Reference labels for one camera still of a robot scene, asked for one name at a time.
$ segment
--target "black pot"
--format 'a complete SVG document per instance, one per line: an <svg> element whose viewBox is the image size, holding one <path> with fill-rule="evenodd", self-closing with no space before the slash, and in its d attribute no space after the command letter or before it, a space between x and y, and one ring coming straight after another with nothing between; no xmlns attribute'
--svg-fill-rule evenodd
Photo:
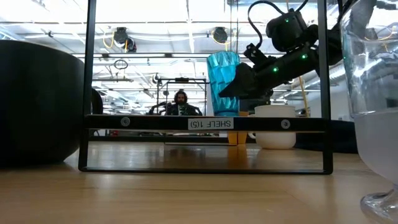
<svg viewBox="0 0 398 224"><path fill-rule="evenodd" d="M0 40L0 166L62 162L78 149L83 74L70 54Z"/></svg>

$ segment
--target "person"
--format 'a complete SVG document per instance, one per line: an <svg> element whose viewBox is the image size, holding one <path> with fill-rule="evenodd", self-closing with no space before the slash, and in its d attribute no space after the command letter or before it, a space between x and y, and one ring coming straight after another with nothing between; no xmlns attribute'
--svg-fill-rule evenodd
<svg viewBox="0 0 398 224"><path fill-rule="evenodd" d="M175 104L173 104L171 109L167 111L167 115L202 116L199 108L189 105L187 101L187 94L183 90L179 90L174 95Z"/></svg>

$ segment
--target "metal frame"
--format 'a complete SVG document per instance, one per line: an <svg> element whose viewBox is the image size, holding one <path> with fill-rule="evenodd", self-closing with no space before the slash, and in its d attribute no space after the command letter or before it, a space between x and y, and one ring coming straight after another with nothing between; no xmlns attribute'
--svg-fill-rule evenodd
<svg viewBox="0 0 398 224"><path fill-rule="evenodd" d="M109 142L177 142L205 146L222 146L228 144L228 138L208 136L90 136L89 141ZM247 143L256 143L254 139L247 138Z"/></svg>
<svg viewBox="0 0 398 224"><path fill-rule="evenodd" d="M205 88L202 88L202 90L205 92L205 104L206 104L206 102L207 102L207 84L209 84L209 82L206 81L206 78L187 78L187 80L188 80L187 82L180 82L178 80L178 78L160 78L160 79L158 79L157 83L156 83L156 87L157 87L156 104L157 105L159 104L159 91L161 89L163 89L164 86L166 86L166 91L168 91L169 90L169 84L173 84L173 83L174 84L191 84L191 85L194 85L194 84L205 84ZM167 95L166 96L166 103L168 103L168 98L169 98L169 96Z"/></svg>
<svg viewBox="0 0 398 224"><path fill-rule="evenodd" d="M119 116L90 115L91 82L93 76L93 53L95 37L96 0L88 1L86 32L85 78L83 89L84 125L80 141L78 168L85 172L145 172L145 173L190 173L190 174L331 174L333 172L333 146L330 134L330 87L327 56L326 2L318 0L320 83L322 99L322 118L247 118L234 117L234 129L220 131L280 131L280 132L322 132L323 169L322 170L260 170L260 169L120 169L88 167L89 129L140 129L187 131L189 116Z"/></svg>

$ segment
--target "wine glass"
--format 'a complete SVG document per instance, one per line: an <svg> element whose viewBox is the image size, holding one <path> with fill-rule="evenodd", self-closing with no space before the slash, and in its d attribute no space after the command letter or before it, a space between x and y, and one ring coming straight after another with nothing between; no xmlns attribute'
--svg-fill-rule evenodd
<svg viewBox="0 0 398 224"><path fill-rule="evenodd" d="M395 3L359 0L341 20L343 61L359 155L394 183L369 194L361 209L374 223L398 222L398 11Z"/></svg>

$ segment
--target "orange object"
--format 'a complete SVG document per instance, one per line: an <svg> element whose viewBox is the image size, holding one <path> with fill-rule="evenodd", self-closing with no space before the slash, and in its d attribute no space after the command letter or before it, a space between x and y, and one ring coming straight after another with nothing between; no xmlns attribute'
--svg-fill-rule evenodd
<svg viewBox="0 0 398 224"><path fill-rule="evenodd" d="M239 116L249 116L249 112L241 111ZM229 144L246 144L246 138L248 136L247 131L228 131L228 143Z"/></svg>

